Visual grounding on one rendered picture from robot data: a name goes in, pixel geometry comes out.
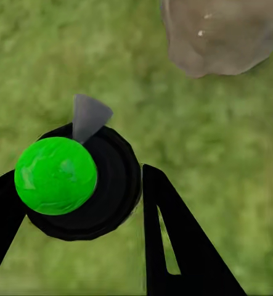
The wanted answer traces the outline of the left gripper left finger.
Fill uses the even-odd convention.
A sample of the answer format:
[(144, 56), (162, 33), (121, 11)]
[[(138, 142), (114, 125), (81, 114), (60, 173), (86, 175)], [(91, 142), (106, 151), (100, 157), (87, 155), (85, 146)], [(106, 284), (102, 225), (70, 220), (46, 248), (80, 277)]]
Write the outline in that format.
[(15, 188), (14, 172), (0, 177), (0, 264), (26, 215)]

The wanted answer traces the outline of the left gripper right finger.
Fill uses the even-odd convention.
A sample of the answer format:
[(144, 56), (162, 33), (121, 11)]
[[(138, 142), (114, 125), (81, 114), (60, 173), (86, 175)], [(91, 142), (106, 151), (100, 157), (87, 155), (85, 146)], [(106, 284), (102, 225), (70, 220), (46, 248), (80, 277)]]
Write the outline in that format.
[[(147, 296), (247, 296), (167, 176), (142, 170)], [(157, 205), (181, 274), (167, 272)]]

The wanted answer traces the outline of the pesticide atomizer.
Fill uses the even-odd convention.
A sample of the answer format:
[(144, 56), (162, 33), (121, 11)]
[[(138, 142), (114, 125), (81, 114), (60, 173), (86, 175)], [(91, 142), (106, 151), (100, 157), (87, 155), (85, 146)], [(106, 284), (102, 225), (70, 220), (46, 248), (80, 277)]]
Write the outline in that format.
[(93, 241), (115, 231), (143, 197), (142, 170), (130, 143), (104, 126), (114, 111), (75, 95), (73, 122), (23, 152), (14, 183), (26, 215), (48, 236)]

